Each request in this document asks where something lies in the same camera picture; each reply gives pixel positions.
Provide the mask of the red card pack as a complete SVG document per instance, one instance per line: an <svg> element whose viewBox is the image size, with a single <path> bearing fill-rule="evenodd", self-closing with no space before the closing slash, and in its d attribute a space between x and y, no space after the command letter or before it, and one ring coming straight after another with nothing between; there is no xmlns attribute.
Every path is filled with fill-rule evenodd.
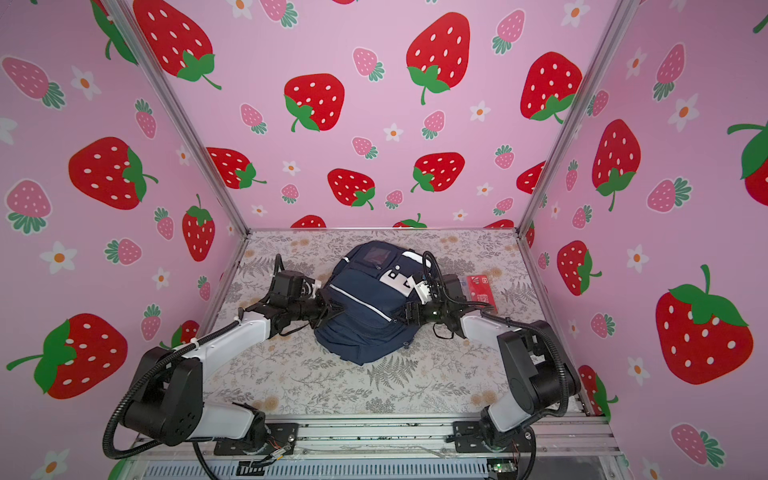
<svg viewBox="0 0 768 480"><path fill-rule="evenodd" d="M490 280L486 275L467 276L465 296L470 301L488 304L492 310L496 309Z"/></svg>

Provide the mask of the navy blue student backpack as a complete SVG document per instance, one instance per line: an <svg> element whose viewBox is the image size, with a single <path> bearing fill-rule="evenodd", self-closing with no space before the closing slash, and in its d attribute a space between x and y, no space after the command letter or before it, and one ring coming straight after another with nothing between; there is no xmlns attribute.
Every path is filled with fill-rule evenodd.
<svg viewBox="0 0 768 480"><path fill-rule="evenodd" d="M323 287L343 312L315 330L316 340L356 365L408 346L420 325L408 318L407 305L421 300L417 284L431 266L421 254L383 241L354 247Z"/></svg>

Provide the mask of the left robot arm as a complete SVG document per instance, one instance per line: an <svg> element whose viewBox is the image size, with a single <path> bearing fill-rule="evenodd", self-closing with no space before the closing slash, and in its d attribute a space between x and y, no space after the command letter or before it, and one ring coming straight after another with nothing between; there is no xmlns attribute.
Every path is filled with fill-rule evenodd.
<svg viewBox="0 0 768 480"><path fill-rule="evenodd" d="M140 360L133 383L110 416L102 450L126 459L160 445L231 441L248 453L269 445L266 417L250 405L205 400L205 381L228 362L282 334L291 324L326 326L344 307L321 284L299 272L275 273L267 294L239 309L224 327L173 349L155 347Z"/></svg>

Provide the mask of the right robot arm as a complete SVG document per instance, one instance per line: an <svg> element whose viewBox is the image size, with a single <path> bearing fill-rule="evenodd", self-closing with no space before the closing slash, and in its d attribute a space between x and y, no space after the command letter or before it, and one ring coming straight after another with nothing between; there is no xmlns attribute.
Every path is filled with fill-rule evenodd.
<svg viewBox="0 0 768 480"><path fill-rule="evenodd" d="M523 323L493 313L488 302L468 300L454 275L409 279L415 297L403 308L404 319L419 326L443 324L455 336L479 342L501 357L509 392L482 410L480 436L500 450L545 417L563 417L578 394L578 375L545 321Z"/></svg>

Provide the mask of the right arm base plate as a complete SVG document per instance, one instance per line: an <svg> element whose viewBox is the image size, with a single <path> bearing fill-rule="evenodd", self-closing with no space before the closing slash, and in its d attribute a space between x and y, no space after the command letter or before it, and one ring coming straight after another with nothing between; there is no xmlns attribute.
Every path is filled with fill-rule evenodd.
<svg viewBox="0 0 768 480"><path fill-rule="evenodd" d="M456 421L444 442L459 453L531 453L535 434L520 429L498 432L488 419Z"/></svg>

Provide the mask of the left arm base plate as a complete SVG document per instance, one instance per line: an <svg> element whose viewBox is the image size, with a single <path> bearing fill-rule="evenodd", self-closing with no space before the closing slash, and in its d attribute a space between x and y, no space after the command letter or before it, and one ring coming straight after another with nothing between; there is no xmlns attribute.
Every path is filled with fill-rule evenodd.
<svg viewBox="0 0 768 480"><path fill-rule="evenodd" d="M279 457L292 455L298 439L298 423L260 424L243 439L223 439L216 442L217 457L251 456Z"/></svg>

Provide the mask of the aluminium front rail frame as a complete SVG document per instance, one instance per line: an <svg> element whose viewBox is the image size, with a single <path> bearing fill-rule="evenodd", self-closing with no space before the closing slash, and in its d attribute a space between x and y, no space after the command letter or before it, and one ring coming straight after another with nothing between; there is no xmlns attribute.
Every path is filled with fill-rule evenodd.
<svg viewBox="0 0 768 480"><path fill-rule="evenodd" d="M608 423L568 414L545 418L500 451L464 414L276 415L285 452L247 454L214 441L160 446L127 461L121 479L630 479Z"/></svg>

